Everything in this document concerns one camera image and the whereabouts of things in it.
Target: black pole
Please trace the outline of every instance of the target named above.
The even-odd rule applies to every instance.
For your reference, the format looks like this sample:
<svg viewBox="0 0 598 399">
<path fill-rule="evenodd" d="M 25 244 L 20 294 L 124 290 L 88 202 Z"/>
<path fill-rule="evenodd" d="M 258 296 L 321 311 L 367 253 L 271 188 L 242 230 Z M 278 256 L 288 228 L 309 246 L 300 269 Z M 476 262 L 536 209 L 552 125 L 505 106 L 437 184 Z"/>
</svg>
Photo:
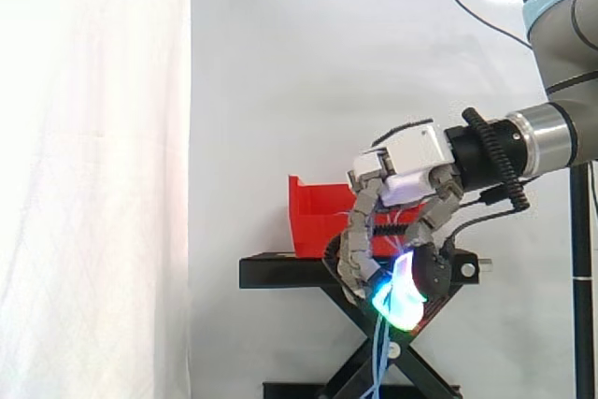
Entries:
<svg viewBox="0 0 598 399">
<path fill-rule="evenodd" d="M 589 168 L 569 173 L 577 399 L 595 399 Z"/>
</svg>

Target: translucent object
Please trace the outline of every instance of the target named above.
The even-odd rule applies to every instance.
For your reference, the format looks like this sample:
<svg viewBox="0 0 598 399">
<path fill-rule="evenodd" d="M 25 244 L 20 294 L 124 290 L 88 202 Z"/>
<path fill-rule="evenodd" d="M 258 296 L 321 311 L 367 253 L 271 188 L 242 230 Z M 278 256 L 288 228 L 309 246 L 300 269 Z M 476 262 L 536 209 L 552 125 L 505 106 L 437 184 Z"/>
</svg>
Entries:
<svg viewBox="0 0 598 399">
<path fill-rule="evenodd" d="M 394 327 L 413 330 L 423 318 L 421 295 L 413 282 L 413 251 L 400 256 L 394 263 L 392 280 L 382 285 L 372 299 L 376 310 Z"/>
</svg>

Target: red plastic container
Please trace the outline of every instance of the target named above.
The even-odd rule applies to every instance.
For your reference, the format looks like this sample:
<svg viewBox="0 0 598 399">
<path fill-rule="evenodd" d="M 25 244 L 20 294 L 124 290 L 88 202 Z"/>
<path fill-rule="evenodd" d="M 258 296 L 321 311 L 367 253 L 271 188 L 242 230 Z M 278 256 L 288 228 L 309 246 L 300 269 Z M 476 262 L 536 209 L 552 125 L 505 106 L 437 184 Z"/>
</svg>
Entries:
<svg viewBox="0 0 598 399">
<path fill-rule="evenodd" d="M 347 226 L 348 213 L 355 195 L 347 184 L 304 185 L 298 177 L 289 177 L 289 219 L 295 255 L 300 258 L 321 258 L 330 240 Z M 399 223 L 411 223 L 421 207 L 403 211 Z M 378 215 L 376 222 L 394 222 L 394 214 Z M 397 253 L 395 237 L 377 237 L 372 241 L 376 256 Z"/>
</svg>

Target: coiled cable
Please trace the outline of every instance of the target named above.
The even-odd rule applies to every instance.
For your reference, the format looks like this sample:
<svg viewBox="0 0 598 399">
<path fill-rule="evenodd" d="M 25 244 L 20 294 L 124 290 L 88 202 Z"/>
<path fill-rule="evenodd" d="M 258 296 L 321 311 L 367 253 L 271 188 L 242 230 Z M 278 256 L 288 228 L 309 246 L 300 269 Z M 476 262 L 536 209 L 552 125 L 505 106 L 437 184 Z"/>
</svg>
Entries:
<svg viewBox="0 0 598 399">
<path fill-rule="evenodd" d="M 515 173 L 513 164 L 506 156 L 505 150 L 498 141 L 498 137 L 494 130 L 472 107 L 466 109 L 462 116 L 481 140 L 484 150 L 498 171 L 501 181 L 505 186 L 506 193 L 513 205 L 513 209 L 517 212 L 521 212 L 529 208 L 530 202 L 527 200 L 527 196 L 525 196 L 523 186 Z"/>
<path fill-rule="evenodd" d="M 374 237 L 385 237 L 390 235 L 405 235 L 409 225 L 404 223 L 377 224 L 374 227 Z"/>
</svg>

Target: black table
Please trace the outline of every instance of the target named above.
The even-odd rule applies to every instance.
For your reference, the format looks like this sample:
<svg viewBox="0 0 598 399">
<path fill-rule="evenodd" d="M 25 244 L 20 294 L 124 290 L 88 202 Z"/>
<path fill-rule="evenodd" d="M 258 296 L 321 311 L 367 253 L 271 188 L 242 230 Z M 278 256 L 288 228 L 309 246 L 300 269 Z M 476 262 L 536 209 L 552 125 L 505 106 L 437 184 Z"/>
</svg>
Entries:
<svg viewBox="0 0 598 399">
<path fill-rule="evenodd" d="M 389 258 L 379 258 L 385 266 Z M 471 264 L 475 273 L 462 274 L 462 266 Z M 432 321 L 438 312 L 466 284 L 479 283 L 477 256 L 457 250 L 452 265 L 451 287 L 446 297 L 425 304 L 424 318 L 413 331 L 391 330 L 391 342 L 400 348 L 400 354 L 389 358 L 413 382 L 414 386 L 383 386 L 383 399 L 457 399 L 463 398 L 459 387 L 450 386 L 411 347 L 413 340 Z M 320 288 L 367 336 L 336 374 L 325 385 L 275 383 L 263 384 L 263 399 L 357 399 L 372 385 L 372 342 L 377 313 L 370 308 L 351 304 L 338 283 L 330 276 L 320 259 L 298 259 L 292 253 L 262 253 L 239 261 L 241 289 Z"/>
</svg>

